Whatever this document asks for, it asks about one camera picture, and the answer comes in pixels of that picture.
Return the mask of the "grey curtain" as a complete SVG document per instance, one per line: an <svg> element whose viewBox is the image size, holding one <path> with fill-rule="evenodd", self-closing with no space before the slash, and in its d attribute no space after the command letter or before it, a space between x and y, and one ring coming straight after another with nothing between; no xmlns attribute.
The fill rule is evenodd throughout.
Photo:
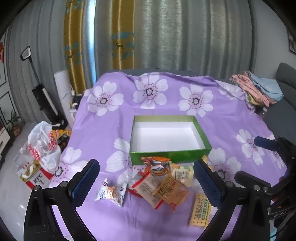
<svg viewBox="0 0 296 241"><path fill-rule="evenodd" d="M96 75L112 65L112 2L97 1ZM135 1L134 68L228 78L253 65L251 1Z"/></svg>

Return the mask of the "purple floral table cloth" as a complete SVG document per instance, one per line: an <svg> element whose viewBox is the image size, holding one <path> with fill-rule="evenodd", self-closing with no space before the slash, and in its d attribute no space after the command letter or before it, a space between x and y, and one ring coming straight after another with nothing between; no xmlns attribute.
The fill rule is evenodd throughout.
<svg viewBox="0 0 296 241"><path fill-rule="evenodd" d="M195 193L201 191L197 181L175 211L166 203L154 209L130 193L122 207L95 200L104 179L119 184L144 169L129 157L136 115L195 117L212 146L209 164L226 180L245 171L275 185L286 172L277 154L254 146L255 137L272 138L273 133L248 109L238 87L208 76L106 73L82 97L72 135L51 181L55 187L69 181L89 160L99 161L97 180L77 209L97 240L196 240L203 232L189 226Z"/></svg>

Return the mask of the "black upright vacuum cleaner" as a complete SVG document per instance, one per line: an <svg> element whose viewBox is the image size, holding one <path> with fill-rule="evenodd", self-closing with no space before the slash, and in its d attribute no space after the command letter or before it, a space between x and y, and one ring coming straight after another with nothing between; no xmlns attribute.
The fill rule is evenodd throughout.
<svg viewBox="0 0 296 241"><path fill-rule="evenodd" d="M64 129L67 127L68 122L65 117L62 116L56 109L51 97L49 96L45 86L39 80L36 69L32 60L32 51L30 46L27 46L22 53L20 54L20 59L22 61L29 60L30 66L34 73L34 76L37 81L37 86L33 88L33 95L39 104L40 110L45 114L48 120L52 123L52 127L54 130Z"/></svg>

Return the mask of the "green cardboard box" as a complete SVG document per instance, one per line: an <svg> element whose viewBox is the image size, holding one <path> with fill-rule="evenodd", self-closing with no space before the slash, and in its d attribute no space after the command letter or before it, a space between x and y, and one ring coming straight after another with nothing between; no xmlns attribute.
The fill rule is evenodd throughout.
<svg viewBox="0 0 296 241"><path fill-rule="evenodd" d="M211 149L195 116L134 116L129 150L134 165L142 165L142 157L150 156L166 157L174 163L192 163L207 156Z"/></svg>

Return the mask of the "white blue peanut snack packet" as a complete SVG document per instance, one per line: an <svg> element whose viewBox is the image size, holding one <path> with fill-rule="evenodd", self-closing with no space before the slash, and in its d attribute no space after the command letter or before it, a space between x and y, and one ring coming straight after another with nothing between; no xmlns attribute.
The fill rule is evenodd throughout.
<svg viewBox="0 0 296 241"><path fill-rule="evenodd" d="M102 185L97 191L94 201L102 199L109 200L119 207L123 206L127 184L123 183L118 186L110 186L108 179L104 178Z"/></svg>

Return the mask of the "red white KFC bag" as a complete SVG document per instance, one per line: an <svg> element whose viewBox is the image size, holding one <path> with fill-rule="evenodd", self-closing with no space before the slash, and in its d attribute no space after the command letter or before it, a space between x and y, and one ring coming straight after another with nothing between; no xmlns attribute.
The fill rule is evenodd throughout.
<svg viewBox="0 0 296 241"><path fill-rule="evenodd" d="M30 189L36 185L47 188L53 178L53 174L45 171L37 160L25 163L17 175Z"/></svg>

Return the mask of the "pile of folded clothes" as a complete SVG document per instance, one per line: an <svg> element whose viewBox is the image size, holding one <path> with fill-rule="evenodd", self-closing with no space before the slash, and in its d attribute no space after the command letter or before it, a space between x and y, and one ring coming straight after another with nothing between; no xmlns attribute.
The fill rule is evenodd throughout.
<svg viewBox="0 0 296 241"><path fill-rule="evenodd" d="M253 105L270 107L284 98L284 94L275 79L257 77L250 71L234 74L229 79L247 94Z"/></svg>

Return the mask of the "cream green snack packet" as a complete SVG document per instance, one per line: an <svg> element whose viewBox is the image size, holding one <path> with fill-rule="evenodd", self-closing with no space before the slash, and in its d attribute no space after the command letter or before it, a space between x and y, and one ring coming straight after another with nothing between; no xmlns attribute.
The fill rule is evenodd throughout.
<svg viewBox="0 0 296 241"><path fill-rule="evenodd" d="M192 186L194 170L193 166L181 166L175 163L171 165L171 176L187 187Z"/></svg>

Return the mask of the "white plastic shopping bag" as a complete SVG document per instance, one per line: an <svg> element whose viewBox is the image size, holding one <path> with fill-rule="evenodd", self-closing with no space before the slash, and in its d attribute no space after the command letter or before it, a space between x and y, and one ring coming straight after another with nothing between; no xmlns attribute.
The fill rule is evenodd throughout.
<svg viewBox="0 0 296 241"><path fill-rule="evenodd" d="M28 139L15 156L17 170L36 160L41 167L54 174L61 156L61 149L53 136L52 126L41 121L29 133Z"/></svg>

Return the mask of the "white TV cabinet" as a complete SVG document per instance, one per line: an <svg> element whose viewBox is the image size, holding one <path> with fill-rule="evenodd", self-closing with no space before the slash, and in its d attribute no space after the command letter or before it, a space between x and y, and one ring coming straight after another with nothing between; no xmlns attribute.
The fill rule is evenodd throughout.
<svg viewBox="0 0 296 241"><path fill-rule="evenodd" d="M13 143L9 132L7 131L7 129L5 127L1 128L0 143L1 143L1 145L0 145L1 161L4 161L6 155L9 151L9 148L11 147L11 145Z"/></svg>

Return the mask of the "yellow cracker packet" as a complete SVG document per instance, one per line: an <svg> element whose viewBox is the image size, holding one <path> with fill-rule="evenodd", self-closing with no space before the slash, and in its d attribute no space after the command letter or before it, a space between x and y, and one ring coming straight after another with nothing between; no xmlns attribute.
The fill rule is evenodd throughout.
<svg viewBox="0 0 296 241"><path fill-rule="evenodd" d="M206 228L211 215L211 204L204 193L197 193L193 204L189 226Z"/></svg>

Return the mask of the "gold patterned curtain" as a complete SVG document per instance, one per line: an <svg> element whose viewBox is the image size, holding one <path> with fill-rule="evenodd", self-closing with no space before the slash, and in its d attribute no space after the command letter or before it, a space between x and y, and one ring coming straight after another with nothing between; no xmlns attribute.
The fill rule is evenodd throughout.
<svg viewBox="0 0 296 241"><path fill-rule="evenodd" d="M82 57L84 1L67 1L64 15L64 54L70 83L77 94L86 89Z"/></svg>
<svg viewBox="0 0 296 241"><path fill-rule="evenodd" d="M112 2L111 42L114 69L134 68L135 1Z"/></svg>

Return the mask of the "orange panda snack packet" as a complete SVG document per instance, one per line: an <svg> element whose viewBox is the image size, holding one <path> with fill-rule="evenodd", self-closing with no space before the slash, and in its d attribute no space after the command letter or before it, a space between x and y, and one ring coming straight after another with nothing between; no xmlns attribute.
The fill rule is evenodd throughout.
<svg viewBox="0 0 296 241"><path fill-rule="evenodd" d="M141 158L145 165L144 173L152 173L157 176L164 176L171 173L171 160L165 157L150 156Z"/></svg>

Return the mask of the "red trimmed clear snack packet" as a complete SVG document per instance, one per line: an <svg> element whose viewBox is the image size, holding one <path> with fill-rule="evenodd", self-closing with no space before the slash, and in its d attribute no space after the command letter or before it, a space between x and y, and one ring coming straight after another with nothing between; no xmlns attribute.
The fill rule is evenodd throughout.
<svg viewBox="0 0 296 241"><path fill-rule="evenodd" d="M140 178L140 180L136 181L132 185L132 189L134 189L137 194L147 201L153 209L157 210L161 206L167 206L164 200L158 194L154 193L167 177L168 174L158 176L151 172L147 172Z"/></svg>

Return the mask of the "gold snack packet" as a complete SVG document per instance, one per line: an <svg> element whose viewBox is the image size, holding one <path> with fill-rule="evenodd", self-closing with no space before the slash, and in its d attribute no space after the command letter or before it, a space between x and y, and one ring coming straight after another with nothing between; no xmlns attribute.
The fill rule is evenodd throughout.
<svg viewBox="0 0 296 241"><path fill-rule="evenodd" d="M208 164L208 156L204 155L201 159Z"/></svg>

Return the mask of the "orange corn snack packet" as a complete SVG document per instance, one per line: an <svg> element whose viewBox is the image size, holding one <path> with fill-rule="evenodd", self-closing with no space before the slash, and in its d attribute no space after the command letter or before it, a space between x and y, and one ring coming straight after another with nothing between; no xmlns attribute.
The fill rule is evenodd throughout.
<svg viewBox="0 0 296 241"><path fill-rule="evenodd" d="M153 195L158 195L175 212L177 206L183 203L189 195L189 189L180 181L168 176L153 192Z"/></svg>

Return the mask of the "potted green plant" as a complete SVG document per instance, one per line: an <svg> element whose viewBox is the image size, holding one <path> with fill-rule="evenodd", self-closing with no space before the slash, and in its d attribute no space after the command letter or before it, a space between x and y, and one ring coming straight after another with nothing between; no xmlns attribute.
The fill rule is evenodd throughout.
<svg viewBox="0 0 296 241"><path fill-rule="evenodd" d="M8 120L7 130L13 137L20 135L22 118L16 114L15 111L11 111L11 118Z"/></svg>

